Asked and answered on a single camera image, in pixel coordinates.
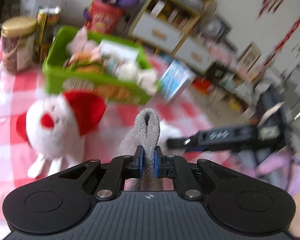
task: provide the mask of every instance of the gray towel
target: gray towel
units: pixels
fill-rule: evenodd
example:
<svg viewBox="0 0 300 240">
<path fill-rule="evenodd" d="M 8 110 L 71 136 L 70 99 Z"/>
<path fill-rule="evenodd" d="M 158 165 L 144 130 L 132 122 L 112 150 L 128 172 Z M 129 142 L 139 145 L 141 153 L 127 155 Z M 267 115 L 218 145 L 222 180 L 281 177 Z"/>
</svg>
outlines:
<svg viewBox="0 0 300 240">
<path fill-rule="evenodd" d="M 119 146 L 120 155 L 134 155 L 138 145 L 145 149 L 143 159 L 143 176 L 133 179 L 128 190 L 133 191 L 162 191 L 163 181 L 154 175 L 154 149 L 160 136 L 160 125 L 157 113 L 146 108 L 136 117 L 134 127 L 128 132 Z"/>
</svg>

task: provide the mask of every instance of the red plush nose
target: red plush nose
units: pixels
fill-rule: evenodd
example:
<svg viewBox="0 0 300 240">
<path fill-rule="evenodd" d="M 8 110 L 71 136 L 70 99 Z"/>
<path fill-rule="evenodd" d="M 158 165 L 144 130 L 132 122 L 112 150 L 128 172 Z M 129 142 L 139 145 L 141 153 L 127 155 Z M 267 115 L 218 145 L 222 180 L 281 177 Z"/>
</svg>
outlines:
<svg viewBox="0 0 300 240">
<path fill-rule="evenodd" d="M 48 114 L 44 114 L 41 117 L 40 123 L 44 128 L 53 128 L 54 127 L 53 120 L 52 120 L 51 116 Z"/>
</svg>

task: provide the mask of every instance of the wooden drawer handle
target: wooden drawer handle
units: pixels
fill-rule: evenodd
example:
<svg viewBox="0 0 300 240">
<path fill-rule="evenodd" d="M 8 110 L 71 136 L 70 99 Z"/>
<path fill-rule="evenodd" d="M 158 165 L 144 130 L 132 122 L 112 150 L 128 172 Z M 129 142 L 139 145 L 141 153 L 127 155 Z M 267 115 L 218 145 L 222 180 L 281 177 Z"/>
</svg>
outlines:
<svg viewBox="0 0 300 240">
<path fill-rule="evenodd" d="M 195 52 L 191 53 L 191 57 L 193 60 L 195 60 L 199 63 L 201 63 L 203 61 L 203 57 L 201 55 L 199 55 L 198 53 L 195 53 Z"/>
<path fill-rule="evenodd" d="M 158 31 L 156 29 L 153 29 L 152 32 L 151 32 L 151 34 L 153 36 L 157 37 L 160 40 L 164 40 L 165 41 L 167 39 L 167 35 L 166 34 L 160 32 L 160 31 Z"/>
</svg>

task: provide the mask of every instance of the checkered tablecloth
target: checkered tablecloth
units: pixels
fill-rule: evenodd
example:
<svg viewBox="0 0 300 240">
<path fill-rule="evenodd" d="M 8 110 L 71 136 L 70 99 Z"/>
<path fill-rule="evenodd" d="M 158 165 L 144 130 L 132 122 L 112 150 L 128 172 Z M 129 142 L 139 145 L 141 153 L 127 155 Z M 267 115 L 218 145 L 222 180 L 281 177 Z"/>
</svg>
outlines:
<svg viewBox="0 0 300 240">
<path fill-rule="evenodd" d="M 158 57 L 150 57 L 150 61 L 160 73 L 167 68 Z M 12 76 L 0 66 L 0 239 L 9 233 L 2 214 L 4 198 L 16 187 L 34 181 L 27 177 L 27 171 L 36 160 L 36 152 L 16 133 L 16 119 L 37 99 L 46 96 L 43 87 L 44 77 L 39 68 Z M 84 160 L 98 158 L 105 163 L 117 156 L 119 143 L 133 126 L 136 115 L 145 107 L 155 109 L 160 120 L 165 119 L 168 124 L 181 129 L 184 136 L 211 127 L 187 90 L 168 105 L 160 98 L 153 98 L 146 106 L 109 103 L 98 129 L 86 138 Z M 202 154 L 186 153 L 184 156 L 188 161 L 196 162 Z M 223 163 L 227 153 L 205 153 L 204 157 Z"/>
</svg>

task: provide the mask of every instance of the green box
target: green box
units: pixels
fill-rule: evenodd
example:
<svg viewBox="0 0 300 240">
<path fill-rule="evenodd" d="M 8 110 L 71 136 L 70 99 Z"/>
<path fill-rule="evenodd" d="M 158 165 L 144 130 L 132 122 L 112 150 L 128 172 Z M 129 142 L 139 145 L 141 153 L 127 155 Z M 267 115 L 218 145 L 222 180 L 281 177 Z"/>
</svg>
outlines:
<svg viewBox="0 0 300 240">
<path fill-rule="evenodd" d="M 62 67 L 64 62 L 69 58 L 69 55 L 66 52 L 66 46 L 73 40 L 78 30 L 78 28 L 72 26 L 63 26 L 59 30 L 58 35 L 49 50 L 48 56 L 43 63 L 43 73 L 46 76 L 46 92 L 49 94 L 59 94 L 68 89 L 78 88 L 88 90 L 103 89 L 111 94 L 112 88 L 114 88 L 113 96 L 109 96 L 110 100 L 129 104 L 146 104 L 151 96 L 147 95 L 134 82 L 121 82 L 108 74 L 76 73 L 70 68 Z M 132 41 L 113 35 L 95 32 L 88 32 L 88 39 L 95 40 L 97 43 L 106 39 L 137 48 L 139 50 L 137 62 L 140 65 L 140 68 L 152 68 L 143 48 Z M 123 90 L 128 90 L 125 97 L 130 93 L 125 99 L 120 98 L 120 95 L 122 94 L 120 94 L 120 91 L 122 92 Z"/>
</svg>

